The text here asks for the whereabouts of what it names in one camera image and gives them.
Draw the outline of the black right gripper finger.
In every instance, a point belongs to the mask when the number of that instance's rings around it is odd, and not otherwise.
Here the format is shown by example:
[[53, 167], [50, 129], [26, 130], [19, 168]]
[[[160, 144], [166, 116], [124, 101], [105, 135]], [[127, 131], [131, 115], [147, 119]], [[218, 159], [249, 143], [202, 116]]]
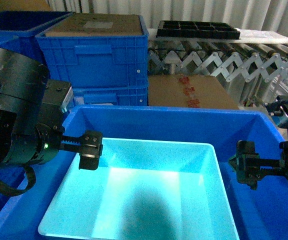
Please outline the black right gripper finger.
[[257, 178], [266, 176], [284, 176], [284, 169], [280, 165], [280, 160], [260, 158], [257, 160], [259, 170], [256, 174]]
[[239, 140], [236, 143], [236, 153], [228, 163], [236, 173], [236, 180], [240, 184], [250, 187], [251, 190], [257, 189], [257, 180], [254, 176], [259, 169], [253, 163], [259, 159], [259, 154], [255, 152], [255, 144], [252, 141]]

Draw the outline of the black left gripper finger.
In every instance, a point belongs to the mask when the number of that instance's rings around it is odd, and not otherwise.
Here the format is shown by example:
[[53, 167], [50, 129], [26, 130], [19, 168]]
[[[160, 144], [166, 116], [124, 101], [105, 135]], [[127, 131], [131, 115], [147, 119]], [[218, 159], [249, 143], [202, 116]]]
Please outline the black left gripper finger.
[[99, 131], [87, 130], [80, 139], [80, 170], [95, 171], [99, 166], [99, 159], [102, 154], [103, 135]]
[[82, 141], [81, 136], [74, 137], [63, 135], [58, 150], [73, 153], [81, 153], [82, 152], [81, 141]]

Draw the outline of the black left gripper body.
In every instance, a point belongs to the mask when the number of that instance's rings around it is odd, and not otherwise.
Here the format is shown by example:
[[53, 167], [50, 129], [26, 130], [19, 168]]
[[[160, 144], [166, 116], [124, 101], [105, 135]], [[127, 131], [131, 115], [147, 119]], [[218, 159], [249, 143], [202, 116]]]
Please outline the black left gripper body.
[[32, 135], [14, 135], [7, 155], [7, 166], [42, 165], [52, 160], [62, 141], [65, 128], [44, 123], [35, 126]]

